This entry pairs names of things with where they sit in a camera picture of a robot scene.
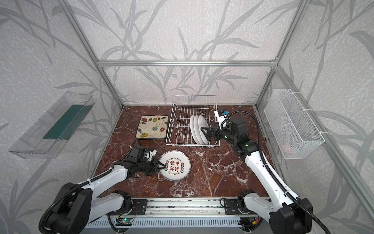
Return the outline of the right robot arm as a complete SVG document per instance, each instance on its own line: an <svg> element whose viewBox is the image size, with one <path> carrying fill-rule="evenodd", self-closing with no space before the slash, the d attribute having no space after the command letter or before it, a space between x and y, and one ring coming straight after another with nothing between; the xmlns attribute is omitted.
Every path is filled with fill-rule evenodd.
<svg viewBox="0 0 374 234"><path fill-rule="evenodd" d="M231 123L220 119L219 124L201 124L197 129L202 138L230 143L234 152L255 173L270 199L263 199L255 192L238 195L238 207L242 213L254 212L269 223L275 234L306 234L312 230L313 206L308 199L300 199L280 178L266 159L260 142L249 138L246 120L232 118Z"/></svg>

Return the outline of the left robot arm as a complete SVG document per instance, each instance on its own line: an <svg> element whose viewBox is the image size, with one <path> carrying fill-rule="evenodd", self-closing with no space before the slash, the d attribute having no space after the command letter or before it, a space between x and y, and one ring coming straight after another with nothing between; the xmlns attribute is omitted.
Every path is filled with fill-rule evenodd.
<svg viewBox="0 0 374 234"><path fill-rule="evenodd" d="M129 213L134 204L129 193L117 191L102 194L137 173L151 176L166 165L156 157L156 150L133 146L105 172L81 183L67 183L39 221L43 234L79 234L88 223L111 212Z"/></svg>

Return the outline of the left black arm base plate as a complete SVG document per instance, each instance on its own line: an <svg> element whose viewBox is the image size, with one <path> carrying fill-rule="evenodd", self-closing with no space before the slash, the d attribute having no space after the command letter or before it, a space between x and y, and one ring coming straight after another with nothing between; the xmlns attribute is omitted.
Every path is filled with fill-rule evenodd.
<svg viewBox="0 0 374 234"><path fill-rule="evenodd" d="M147 203L147 199L132 199L131 203L128 200L118 212L120 215L145 215Z"/></svg>

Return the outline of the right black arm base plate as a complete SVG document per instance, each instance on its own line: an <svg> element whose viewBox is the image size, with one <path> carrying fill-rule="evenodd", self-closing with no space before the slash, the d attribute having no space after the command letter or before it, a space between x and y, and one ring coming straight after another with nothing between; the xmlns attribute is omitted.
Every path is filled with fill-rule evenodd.
<svg viewBox="0 0 374 234"><path fill-rule="evenodd" d="M223 207L225 209L225 214L226 215L246 215L248 214L249 212L242 212L240 209L239 209L239 203L238 203L238 199L227 199L227 198L223 198Z"/></svg>

